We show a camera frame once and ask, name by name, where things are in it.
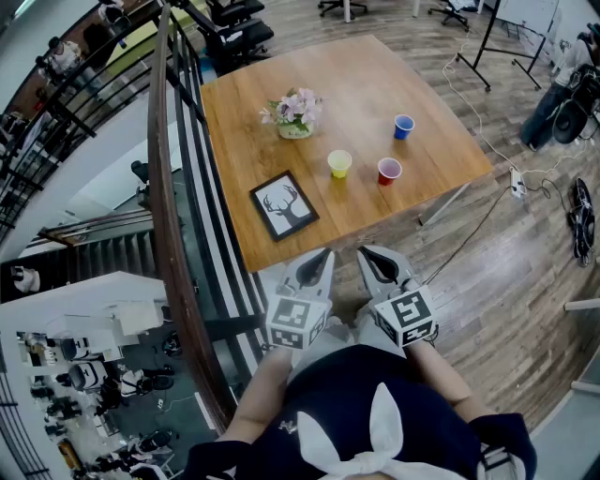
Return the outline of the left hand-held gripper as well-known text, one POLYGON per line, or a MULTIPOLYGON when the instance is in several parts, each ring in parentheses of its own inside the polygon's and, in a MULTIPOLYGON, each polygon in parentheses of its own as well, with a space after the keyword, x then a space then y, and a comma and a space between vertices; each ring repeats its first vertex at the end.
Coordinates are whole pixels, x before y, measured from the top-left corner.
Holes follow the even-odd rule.
POLYGON ((307 350, 324 329, 332 308, 335 253, 320 247, 292 260, 282 284, 269 298, 265 318, 268 342, 275 347, 307 350))

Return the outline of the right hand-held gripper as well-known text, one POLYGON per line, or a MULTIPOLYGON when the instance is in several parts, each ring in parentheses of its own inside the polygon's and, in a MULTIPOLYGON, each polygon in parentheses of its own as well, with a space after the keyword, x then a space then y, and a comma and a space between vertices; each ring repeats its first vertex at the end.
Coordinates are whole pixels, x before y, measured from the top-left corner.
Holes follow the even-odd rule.
POLYGON ((377 326, 398 346, 406 347, 436 332, 430 290, 413 276, 413 268, 399 252, 363 246, 356 252, 368 293, 373 299, 377 326))

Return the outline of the red plastic cup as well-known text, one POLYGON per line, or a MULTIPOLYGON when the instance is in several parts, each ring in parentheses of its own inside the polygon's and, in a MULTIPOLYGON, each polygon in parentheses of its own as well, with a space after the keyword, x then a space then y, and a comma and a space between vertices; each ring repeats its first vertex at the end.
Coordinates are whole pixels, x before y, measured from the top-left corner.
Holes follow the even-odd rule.
POLYGON ((402 175, 402 166, 394 158, 385 157, 378 162, 378 183, 389 186, 402 175))

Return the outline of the yellow plastic cup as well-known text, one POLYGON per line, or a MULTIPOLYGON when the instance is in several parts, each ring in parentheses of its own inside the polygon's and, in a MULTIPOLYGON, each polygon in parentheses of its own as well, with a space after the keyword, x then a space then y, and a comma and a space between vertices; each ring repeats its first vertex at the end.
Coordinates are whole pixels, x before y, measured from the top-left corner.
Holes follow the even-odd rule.
POLYGON ((348 170, 352 166, 353 158, 345 150, 334 150, 327 157, 331 175, 337 179, 346 177, 348 170))

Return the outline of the person's right forearm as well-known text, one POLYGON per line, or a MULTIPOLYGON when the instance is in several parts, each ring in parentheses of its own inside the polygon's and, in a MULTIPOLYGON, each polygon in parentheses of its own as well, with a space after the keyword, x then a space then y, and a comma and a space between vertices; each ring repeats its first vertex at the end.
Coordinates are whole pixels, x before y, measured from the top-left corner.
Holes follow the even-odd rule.
POLYGON ((486 406, 471 390, 458 372, 424 340, 405 348, 407 357, 413 361, 424 381, 440 394, 467 423, 495 412, 486 406))

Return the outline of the person's left forearm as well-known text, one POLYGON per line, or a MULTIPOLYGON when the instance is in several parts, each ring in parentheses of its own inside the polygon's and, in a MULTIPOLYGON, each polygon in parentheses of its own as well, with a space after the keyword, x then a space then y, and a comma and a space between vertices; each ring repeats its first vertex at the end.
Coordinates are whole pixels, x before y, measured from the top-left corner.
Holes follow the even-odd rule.
POLYGON ((218 442, 254 443, 280 412, 292 372, 291 350, 277 348, 259 364, 218 442))

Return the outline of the person's grey shorts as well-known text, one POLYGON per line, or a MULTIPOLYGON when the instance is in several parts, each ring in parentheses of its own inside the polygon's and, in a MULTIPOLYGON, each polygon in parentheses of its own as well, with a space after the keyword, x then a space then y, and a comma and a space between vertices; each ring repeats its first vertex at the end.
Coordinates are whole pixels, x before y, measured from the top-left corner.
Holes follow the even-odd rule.
POLYGON ((375 324, 371 314, 364 308, 359 311, 356 320, 357 326, 351 328, 348 324, 343 323, 340 318, 336 316, 330 317, 328 324, 292 368, 288 383, 325 356, 354 346, 369 346, 402 358, 407 358, 404 350, 398 347, 375 324))

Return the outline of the black framed deer picture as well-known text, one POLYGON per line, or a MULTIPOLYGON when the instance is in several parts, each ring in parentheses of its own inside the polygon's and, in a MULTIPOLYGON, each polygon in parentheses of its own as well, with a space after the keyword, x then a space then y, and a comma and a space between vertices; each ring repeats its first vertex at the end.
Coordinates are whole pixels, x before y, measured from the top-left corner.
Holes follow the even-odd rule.
POLYGON ((320 218, 291 171, 256 186, 249 192, 249 197, 275 242, 320 218))

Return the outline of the black metal railing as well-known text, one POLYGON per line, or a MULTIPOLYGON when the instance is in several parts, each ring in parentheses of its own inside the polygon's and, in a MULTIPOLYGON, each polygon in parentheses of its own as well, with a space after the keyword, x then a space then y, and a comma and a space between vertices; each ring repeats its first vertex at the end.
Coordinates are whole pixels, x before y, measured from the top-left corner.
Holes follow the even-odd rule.
POLYGON ((168 14, 172 34, 168 46, 172 65, 167 79, 177 100, 177 124, 184 130, 179 144, 190 196, 203 271, 216 314, 206 321, 214 341, 234 339, 251 356, 265 347, 262 284, 248 272, 241 257, 224 198, 213 145, 204 114, 201 61, 181 23, 168 14))

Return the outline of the white metal table leg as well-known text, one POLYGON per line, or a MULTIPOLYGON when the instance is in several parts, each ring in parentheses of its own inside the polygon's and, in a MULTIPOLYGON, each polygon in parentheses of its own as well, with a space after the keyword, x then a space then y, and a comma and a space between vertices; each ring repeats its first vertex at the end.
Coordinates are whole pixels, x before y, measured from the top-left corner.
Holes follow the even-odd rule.
POLYGON ((454 188, 435 200, 435 202, 419 215, 418 221, 422 227, 432 224, 441 213, 469 186, 469 183, 454 188))

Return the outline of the person's navy shirt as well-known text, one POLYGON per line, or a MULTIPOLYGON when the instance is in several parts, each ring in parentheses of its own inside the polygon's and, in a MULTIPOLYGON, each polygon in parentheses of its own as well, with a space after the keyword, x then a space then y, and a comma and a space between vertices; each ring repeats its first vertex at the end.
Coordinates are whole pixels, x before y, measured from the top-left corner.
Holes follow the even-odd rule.
POLYGON ((396 460, 427 463, 466 480, 534 480, 537 456, 520 414, 467 423, 408 357, 369 346, 329 354, 287 382, 280 412, 254 443, 193 446, 182 480, 320 480, 324 473, 302 459, 297 414, 315 419, 340 459, 350 460, 372 449, 370 409, 381 383, 401 415, 404 443, 396 460))

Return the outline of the person's white bow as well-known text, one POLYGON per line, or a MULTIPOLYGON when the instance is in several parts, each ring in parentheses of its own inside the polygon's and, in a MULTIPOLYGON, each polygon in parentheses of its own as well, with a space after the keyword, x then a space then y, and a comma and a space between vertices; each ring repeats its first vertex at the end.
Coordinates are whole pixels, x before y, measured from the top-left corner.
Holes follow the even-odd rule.
POLYGON ((368 426, 372 449, 343 461, 319 423, 299 412, 296 432, 302 459, 324 473, 320 480, 349 480, 377 473, 393 480, 466 480, 455 472, 427 463, 396 460, 404 443, 401 415, 382 383, 371 402, 368 426))

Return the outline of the white pot of pink flowers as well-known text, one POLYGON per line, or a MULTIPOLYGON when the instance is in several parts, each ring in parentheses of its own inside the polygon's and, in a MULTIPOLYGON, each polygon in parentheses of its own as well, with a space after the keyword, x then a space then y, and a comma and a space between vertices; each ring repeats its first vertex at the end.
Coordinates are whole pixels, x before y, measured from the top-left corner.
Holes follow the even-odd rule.
POLYGON ((263 124, 272 124, 285 140, 310 137, 323 112, 323 99, 308 88, 292 88, 278 100, 268 100, 260 111, 263 124))

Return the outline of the brown wooden handrail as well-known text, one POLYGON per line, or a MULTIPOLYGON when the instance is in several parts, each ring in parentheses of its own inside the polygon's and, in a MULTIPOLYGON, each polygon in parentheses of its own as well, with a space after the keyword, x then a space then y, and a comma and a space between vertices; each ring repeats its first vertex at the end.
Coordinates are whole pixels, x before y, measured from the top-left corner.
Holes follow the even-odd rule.
POLYGON ((206 410, 207 425, 222 434, 233 415, 231 398, 196 301, 176 210, 167 112, 167 51, 171 6, 159 8, 157 46, 150 73, 148 168, 157 260, 172 319, 206 410))

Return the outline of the black office chair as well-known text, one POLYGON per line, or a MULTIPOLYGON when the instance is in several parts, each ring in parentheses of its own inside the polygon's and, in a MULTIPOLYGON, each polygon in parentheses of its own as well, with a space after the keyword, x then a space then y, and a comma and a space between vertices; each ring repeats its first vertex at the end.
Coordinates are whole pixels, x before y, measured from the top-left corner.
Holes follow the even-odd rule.
POLYGON ((197 20, 198 30, 218 76, 270 57, 265 43, 274 32, 260 18, 253 17, 264 10, 260 0, 232 0, 228 5, 219 0, 205 3, 210 18, 197 20))
POLYGON ((459 23, 466 33, 470 32, 470 25, 468 19, 463 16, 460 11, 461 7, 456 7, 452 0, 441 0, 444 3, 444 8, 441 7, 429 7, 427 14, 432 15, 433 13, 440 13, 443 15, 441 25, 446 26, 450 21, 454 20, 459 23))
POLYGON ((320 10, 321 17, 333 9, 342 8, 347 23, 355 19, 355 8, 361 8, 364 14, 368 14, 367 3, 357 0, 319 0, 317 7, 320 10))

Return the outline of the whiteboard on black stand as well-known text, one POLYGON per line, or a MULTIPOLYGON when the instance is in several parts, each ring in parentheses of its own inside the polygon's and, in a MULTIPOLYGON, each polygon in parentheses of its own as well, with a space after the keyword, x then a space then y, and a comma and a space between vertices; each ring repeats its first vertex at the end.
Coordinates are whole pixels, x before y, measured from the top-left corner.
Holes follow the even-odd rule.
POLYGON ((534 89, 540 91, 542 85, 531 74, 531 70, 535 66, 540 53, 546 46, 548 34, 554 23, 558 5, 559 0, 495 0, 495 5, 492 9, 486 32, 474 61, 468 61, 461 52, 457 53, 456 61, 462 61, 479 78, 485 86, 485 91, 489 93, 491 91, 491 85, 478 70, 478 65, 483 53, 489 52, 511 55, 512 65, 518 66, 533 82, 534 89), (489 47, 489 36, 497 20, 536 34, 540 38, 540 42, 535 48, 534 55, 489 47))

